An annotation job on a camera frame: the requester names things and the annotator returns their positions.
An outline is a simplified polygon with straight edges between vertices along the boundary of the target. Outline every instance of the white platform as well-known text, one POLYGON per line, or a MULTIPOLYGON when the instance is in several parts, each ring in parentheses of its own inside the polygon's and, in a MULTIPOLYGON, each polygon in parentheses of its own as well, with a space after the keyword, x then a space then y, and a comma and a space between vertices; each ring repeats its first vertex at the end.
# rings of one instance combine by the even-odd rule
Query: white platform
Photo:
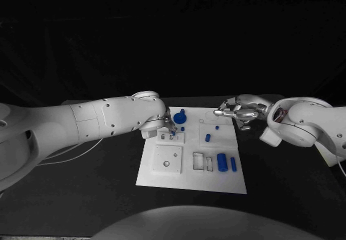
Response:
POLYGON ((185 109, 186 122, 176 124, 179 134, 170 139, 169 130, 162 128, 157 137, 146 140, 136 185, 247 194, 232 119, 216 117, 215 108, 198 107, 170 107, 172 116, 180 109, 185 109), (203 154, 203 170, 193 169, 193 153, 203 154), (226 155, 226 172, 218 168, 221 153, 226 155), (212 171, 208 171, 208 157, 212 158, 212 171))

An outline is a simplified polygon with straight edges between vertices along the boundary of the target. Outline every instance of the blue cylinder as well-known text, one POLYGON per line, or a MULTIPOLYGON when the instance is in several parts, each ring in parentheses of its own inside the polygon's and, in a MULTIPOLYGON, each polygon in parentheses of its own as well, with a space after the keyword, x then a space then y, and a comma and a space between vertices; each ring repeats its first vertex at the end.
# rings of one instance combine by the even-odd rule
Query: blue cylinder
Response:
POLYGON ((205 136, 205 141, 206 141, 206 142, 211 141, 211 134, 206 134, 206 136, 205 136))
POLYGON ((176 124, 183 124, 186 122, 186 111, 183 109, 175 114, 173 120, 176 124))
POLYGON ((218 170, 221 172, 226 172, 229 170, 225 153, 218 154, 218 170))
POLYGON ((232 171, 237 172, 237 160, 231 157, 232 171))

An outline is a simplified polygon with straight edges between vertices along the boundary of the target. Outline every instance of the cable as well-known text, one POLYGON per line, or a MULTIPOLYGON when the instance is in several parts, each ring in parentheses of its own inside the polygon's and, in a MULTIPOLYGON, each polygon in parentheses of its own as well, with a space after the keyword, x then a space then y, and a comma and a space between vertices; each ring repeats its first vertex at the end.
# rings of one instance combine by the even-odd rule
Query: cable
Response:
POLYGON ((337 164, 339 164, 339 167, 340 167, 342 173, 343 173, 343 175, 345 175, 345 177, 346 177, 345 169, 343 169, 343 167, 342 167, 342 164, 340 164, 340 161, 339 161, 337 156, 335 156, 335 158, 336 158, 336 161, 337 161, 337 164))
POLYGON ((59 152, 59 153, 55 154, 53 156, 46 157, 43 160, 58 157, 59 155, 65 154, 68 151, 71 151, 72 149, 75 149, 75 148, 77 148, 78 146, 81 146, 81 145, 82 145, 82 143, 77 144, 77 145, 75 145, 74 147, 71 147, 68 150, 59 152))
MULTIPOLYGON (((92 146, 92 148, 100 144, 101 141, 102 141, 102 138, 100 139, 100 141, 97 142, 97 144, 92 146)), ((51 164, 61 164, 61 163, 69 162, 69 161, 75 160, 77 158, 79 158, 84 154, 87 154, 87 153, 92 150, 92 148, 91 148, 88 151, 85 151, 81 155, 75 156, 74 158, 71 158, 71 159, 68 159, 68 160, 42 163, 42 164, 39 164, 38 166, 51 165, 51 164)))

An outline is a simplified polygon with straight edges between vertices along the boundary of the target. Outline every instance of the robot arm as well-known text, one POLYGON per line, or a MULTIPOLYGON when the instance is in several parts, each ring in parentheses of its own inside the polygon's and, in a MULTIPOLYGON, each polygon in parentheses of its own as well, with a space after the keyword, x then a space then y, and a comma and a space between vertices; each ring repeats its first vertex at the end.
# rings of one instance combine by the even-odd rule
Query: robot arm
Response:
POLYGON ((273 147, 281 140, 300 147, 312 147, 319 142, 336 156, 346 158, 346 107, 332 107, 313 97, 286 98, 271 103, 244 94, 228 99, 213 114, 241 121, 241 130, 250 129, 247 124, 255 118, 267 121, 260 139, 273 147), (235 105, 234 110, 225 111, 231 105, 235 105))
POLYGON ((177 131, 170 109, 153 91, 52 107, 0 103, 0 191, 59 149, 137 129, 147 139, 162 127, 177 131))

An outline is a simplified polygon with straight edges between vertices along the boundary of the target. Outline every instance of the table surface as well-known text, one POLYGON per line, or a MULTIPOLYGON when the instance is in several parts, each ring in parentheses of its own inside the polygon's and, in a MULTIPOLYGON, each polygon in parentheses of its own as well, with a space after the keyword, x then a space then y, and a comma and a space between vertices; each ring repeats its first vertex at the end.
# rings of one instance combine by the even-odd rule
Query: table surface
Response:
MULTIPOLYGON (((172 107, 216 108, 232 96, 162 98, 172 107)), ((280 95, 264 95, 277 101, 280 95)), ((105 138, 74 161, 38 166, 0 198, 0 235, 91 237, 146 210, 179 205, 239 210, 278 220, 326 239, 345 239, 346 194, 316 147, 260 140, 265 122, 251 131, 235 126, 247 195, 136 186, 141 132, 105 138)), ((59 159, 81 154, 82 144, 59 159)))

